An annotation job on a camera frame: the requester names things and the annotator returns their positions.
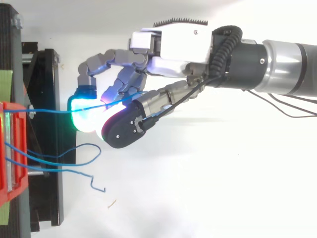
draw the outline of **serrated edge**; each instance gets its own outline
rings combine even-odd
[[[202,21],[202,20],[193,20],[190,18],[171,18],[169,20],[165,21],[159,21],[154,23],[153,27],[159,27],[159,26],[164,26],[172,23],[191,23],[191,24],[198,24],[198,25],[208,25],[208,21]]]

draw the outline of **bolt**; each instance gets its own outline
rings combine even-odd
[[[55,61],[55,63],[60,63],[60,56],[59,55],[55,55],[54,56],[54,61]]]
[[[29,105],[28,109],[33,110],[34,109],[33,105]],[[36,112],[29,112],[30,119],[33,119],[35,114]]]
[[[13,17],[12,25],[15,26],[18,30],[23,28],[23,17],[21,14],[16,14]]]

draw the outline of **blue wire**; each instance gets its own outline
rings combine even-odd
[[[125,99],[119,100],[119,101],[115,101],[113,103],[108,103],[108,104],[103,104],[103,105],[98,105],[98,106],[93,106],[93,107],[88,107],[88,108],[82,108],[82,109],[76,109],[76,110],[72,110],[72,111],[56,111],[56,110],[49,110],[49,109],[24,109],[24,110],[4,110],[3,112],[5,113],[31,113],[31,112],[36,112],[36,113],[56,113],[56,114],[67,114],[67,113],[76,113],[76,112],[82,112],[82,111],[86,111],[86,110],[91,110],[91,109],[95,109],[95,108],[102,108],[102,107],[107,107],[107,106],[112,106],[112,105],[116,105],[118,103],[121,102],[125,102],[131,98],[133,98],[134,96],[138,95],[138,94],[143,94],[145,92],[138,92],[135,93]]]
[[[13,164],[16,164],[18,166],[21,166],[21,167],[24,167],[24,168],[28,168],[28,169],[33,169],[33,170],[38,170],[38,171],[43,171],[43,172],[71,172],[71,173],[75,173],[75,174],[78,174],[78,175],[83,175],[83,176],[86,176],[86,177],[89,177],[91,178],[91,182],[90,182],[90,187],[93,188],[94,190],[97,190],[97,191],[100,191],[100,192],[106,192],[106,188],[104,188],[103,190],[102,189],[99,189],[99,188],[96,188],[93,186],[93,181],[94,181],[94,176],[93,175],[88,175],[88,174],[85,174],[83,172],[79,172],[79,171],[75,171],[75,170],[60,170],[60,169],[45,169],[45,168],[37,168],[37,167],[33,167],[33,166],[29,166],[29,165],[24,165],[24,164],[21,164],[19,162],[16,162],[14,160],[11,160],[9,158],[5,158],[7,161],[10,161],[11,163]]]
[[[33,152],[33,151],[29,151],[29,150],[28,150],[29,152],[31,152],[31,153],[33,153],[33,154],[35,154],[35,155],[37,155],[37,156],[43,156],[43,157],[49,157],[49,158],[60,158],[60,157],[62,157],[63,155],[65,155],[66,153],[68,153],[69,151],[75,150],[75,149],[77,149],[78,147],[81,147],[81,146],[84,146],[84,145],[92,145],[92,146],[95,146],[95,147],[97,147],[97,148],[99,149],[99,154],[98,154],[95,158],[93,158],[92,160],[90,160],[90,161],[88,161],[88,162],[86,162],[86,163],[83,163],[83,164],[63,164],[63,163],[54,163],[54,162],[49,162],[49,161],[46,161],[46,160],[41,160],[41,159],[36,158],[36,157],[34,157],[34,156],[32,156],[32,155],[28,155],[28,154],[24,153],[23,151],[19,150],[18,148],[14,147],[13,145],[11,145],[11,144],[9,144],[9,143],[7,143],[7,142],[5,142],[4,144],[5,144],[6,146],[10,147],[11,149],[15,150],[16,152],[20,153],[21,155],[26,156],[27,158],[29,158],[29,159],[31,159],[31,160],[34,160],[34,161],[37,161],[37,162],[40,162],[40,163],[43,163],[43,164],[47,164],[47,165],[54,165],[54,166],[77,167],[77,166],[88,165],[88,164],[92,163],[93,161],[95,161],[96,158],[98,158],[99,155],[101,154],[101,148],[100,148],[98,145],[91,144],[91,143],[85,143],[85,144],[78,145],[78,146],[76,146],[76,147],[73,147],[73,148],[71,148],[71,149],[65,151],[64,153],[62,153],[61,155],[58,155],[58,156],[42,155],[42,154],[38,154],[38,153],[36,153],[36,152]]]

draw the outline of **green tape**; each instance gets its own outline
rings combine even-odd
[[[10,203],[6,202],[0,207],[0,226],[7,226],[9,222]]]
[[[10,102],[12,70],[0,70],[0,102]]]
[[[0,102],[10,102],[12,70],[0,70]],[[5,203],[0,207],[0,225],[8,225],[10,203]]]

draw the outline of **metal cylinder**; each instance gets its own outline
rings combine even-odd
[[[241,40],[231,54],[220,87],[254,89],[263,79],[267,68],[267,53],[262,44]]]
[[[34,170],[34,169],[28,169],[28,176],[38,176],[38,175],[44,175],[43,171]]]
[[[317,97],[317,46],[299,46],[305,54],[302,77],[289,95]]]
[[[22,54],[22,63],[23,64],[31,63],[32,58],[33,58],[33,54]]]
[[[297,87],[302,71],[302,52],[295,43],[265,40],[268,62],[258,92],[288,94]]]

